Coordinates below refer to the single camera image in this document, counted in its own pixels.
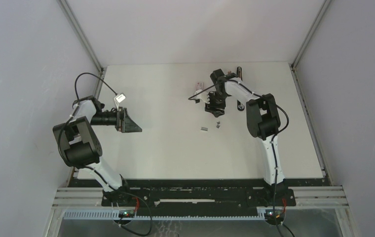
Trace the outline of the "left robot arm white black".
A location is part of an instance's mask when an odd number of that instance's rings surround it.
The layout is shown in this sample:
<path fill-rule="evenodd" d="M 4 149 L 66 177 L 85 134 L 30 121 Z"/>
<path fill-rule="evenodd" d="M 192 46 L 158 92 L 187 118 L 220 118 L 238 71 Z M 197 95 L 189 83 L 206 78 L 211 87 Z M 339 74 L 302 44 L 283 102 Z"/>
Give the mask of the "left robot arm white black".
<path fill-rule="evenodd" d="M 104 192 L 114 192 L 113 199 L 121 206 L 132 201 L 132 192 L 124 186 L 124 178 L 114 172 L 103 159 L 101 143 L 94 126 L 113 126 L 121 133 L 142 132 L 124 107 L 104 110 L 104 104 L 94 96 L 73 102 L 69 119 L 53 127 L 60 157 L 68 167 L 87 170 L 103 187 Z"/>

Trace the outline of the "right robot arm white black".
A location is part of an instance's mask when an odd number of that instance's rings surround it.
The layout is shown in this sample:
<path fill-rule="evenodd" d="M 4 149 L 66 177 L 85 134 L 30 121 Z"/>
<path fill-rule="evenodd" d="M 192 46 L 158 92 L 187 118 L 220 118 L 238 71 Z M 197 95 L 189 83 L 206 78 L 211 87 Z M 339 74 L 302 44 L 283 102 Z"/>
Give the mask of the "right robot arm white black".
<path fill-rule="evenodd" d="M 224 74 L 217 69 L 210 74 L 215 91 L 208 93 L 205 111 L 218 118 L 225 114 L 227 97 L 234 97 L 244 105 L 246 111 L 246 125 L 250 135 L 257 138 L 261 147 L 264 175 L 268 185 L 283 182 L 285 176 L 280 165 L 277 135 L 281 126 L 281 119 L 272 94 L 258 95 L 247 88 L 236 74 Z"/>

